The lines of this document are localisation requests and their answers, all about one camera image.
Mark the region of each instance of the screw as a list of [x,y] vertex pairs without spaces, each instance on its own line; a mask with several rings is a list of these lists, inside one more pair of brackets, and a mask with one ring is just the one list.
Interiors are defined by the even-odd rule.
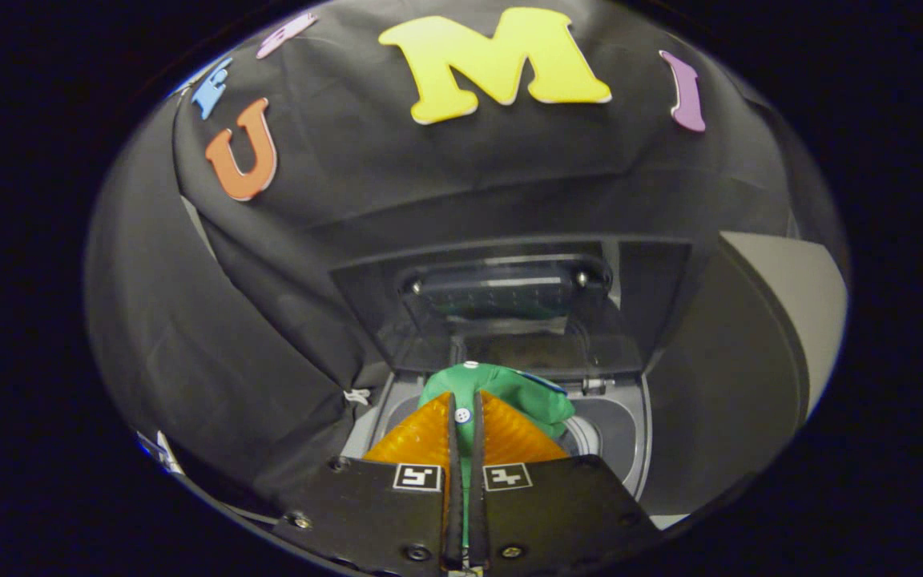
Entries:
[[505,559],[515,559],[519,558],[519,556],[522,556],[522,552],[522,547],[510,545],[510,547],[501,549],[501,556]]
[[405,552],[405,556],[407,556],[408,559],[411,559],[411,561],[425,561],[426,559],[429,559],[429,549],[426,549],[421,545],[410,545],[410,547],[408,547],[407,551]]
[[351,466],[351,461],[344,457],[335,457],[330,459],[329,466],[336,472],[341,472]]
[[307,516],[296,514],[294,515],[294,526],[298,529],[311,529],[312,522],[308,520]]

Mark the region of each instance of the green cloth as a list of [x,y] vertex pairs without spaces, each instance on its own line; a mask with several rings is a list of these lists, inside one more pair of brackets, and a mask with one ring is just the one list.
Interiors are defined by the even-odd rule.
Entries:
[[[429,377],[418,406],[440,397],[446,391],[454,393],[454,408],[467,409],[470,414],[476,394],[486,390],[521,413],[549,438],[559,438],[565,432],[564,421],[575,414],[564,392],[553,390],[545,384],[522,376],[506,366],[468,364],[451,366]],[[459,463],[461,463],[462,545],[469,545],[469,488],[471,486],[471,463],[475,425],[472,417],[465,423],[455,422],[458,433]]]

